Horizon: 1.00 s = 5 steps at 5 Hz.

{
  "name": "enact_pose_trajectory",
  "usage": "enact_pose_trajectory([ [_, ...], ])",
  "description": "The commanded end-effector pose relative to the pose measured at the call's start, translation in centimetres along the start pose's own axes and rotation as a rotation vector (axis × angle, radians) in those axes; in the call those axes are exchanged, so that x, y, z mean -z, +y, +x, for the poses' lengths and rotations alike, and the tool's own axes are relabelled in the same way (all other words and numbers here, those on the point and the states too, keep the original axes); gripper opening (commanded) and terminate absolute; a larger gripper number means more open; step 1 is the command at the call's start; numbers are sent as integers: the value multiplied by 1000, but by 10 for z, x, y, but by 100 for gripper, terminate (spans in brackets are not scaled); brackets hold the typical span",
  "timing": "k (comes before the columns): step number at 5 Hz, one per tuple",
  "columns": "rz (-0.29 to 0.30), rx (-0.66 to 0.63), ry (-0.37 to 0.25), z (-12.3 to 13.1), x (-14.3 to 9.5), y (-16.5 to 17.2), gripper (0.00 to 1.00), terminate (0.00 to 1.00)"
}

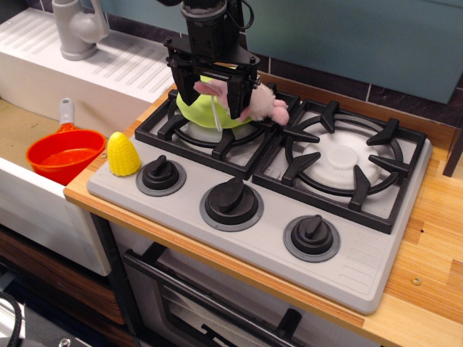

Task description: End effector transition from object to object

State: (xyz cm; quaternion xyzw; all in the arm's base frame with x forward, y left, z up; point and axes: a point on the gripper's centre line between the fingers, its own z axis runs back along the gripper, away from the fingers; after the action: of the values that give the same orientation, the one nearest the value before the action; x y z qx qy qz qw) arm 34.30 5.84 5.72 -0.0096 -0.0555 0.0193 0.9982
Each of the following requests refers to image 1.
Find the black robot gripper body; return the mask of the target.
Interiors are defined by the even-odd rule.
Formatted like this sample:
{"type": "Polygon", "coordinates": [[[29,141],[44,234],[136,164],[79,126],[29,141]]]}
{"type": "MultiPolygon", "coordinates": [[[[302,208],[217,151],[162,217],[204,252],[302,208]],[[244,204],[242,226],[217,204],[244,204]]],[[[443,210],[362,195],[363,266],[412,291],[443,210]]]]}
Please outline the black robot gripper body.
{"type": "Polygon", "coordinates": [[[245,22],[241,9],[183,9],[187,34],[167,37],[163,44],[168,49],[167,64],[194,64],[199,75],[227,81],[238,68],[238,75],[250,77],[260,84],[257,73],[259,58],[239,44],[240,33],[253,24],[254,11],[249,11],[245,22]]]}

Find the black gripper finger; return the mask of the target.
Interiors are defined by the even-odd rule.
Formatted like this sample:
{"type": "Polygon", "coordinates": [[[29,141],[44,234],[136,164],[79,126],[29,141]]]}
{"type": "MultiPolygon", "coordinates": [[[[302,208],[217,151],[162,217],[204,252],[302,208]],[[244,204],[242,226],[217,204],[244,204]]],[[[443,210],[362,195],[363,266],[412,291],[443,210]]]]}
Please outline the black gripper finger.
{"type": "Polygon", "coordinates": [[[195,83],[200,81],[200,75],[195,70],[195,65],[172,64],[171,71],[182,100],[191,106],[200,96],[199,92],[195,90],[195,83]]]}
{"type": "Polygon", "coordinates": [[[249,106],[255,81],[250,77],[232,76],[227,81],[227,102],[232,119],[238,119],[249,106]]]}

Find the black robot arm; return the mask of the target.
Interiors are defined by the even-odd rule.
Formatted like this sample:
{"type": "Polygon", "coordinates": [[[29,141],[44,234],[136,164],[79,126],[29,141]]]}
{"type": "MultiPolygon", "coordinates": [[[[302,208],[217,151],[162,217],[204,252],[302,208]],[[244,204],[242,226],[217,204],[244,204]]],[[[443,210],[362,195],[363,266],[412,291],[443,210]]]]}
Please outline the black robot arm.
{"type": "Polygon", "coordinates": [[[202,76],[226,83],[230,115],[238,119],[250,104],[252,91],[259,83],[260,59],[239,44],[239,34],[254,19],[250,11],[244,22],[243,1],[162,1],[167,7],[180,6],[187,23],[187,35],[166,38],[163,45],[169,55],[167,65],[182,100],[192,105],[199,97],[194,84],[202,76]]]}

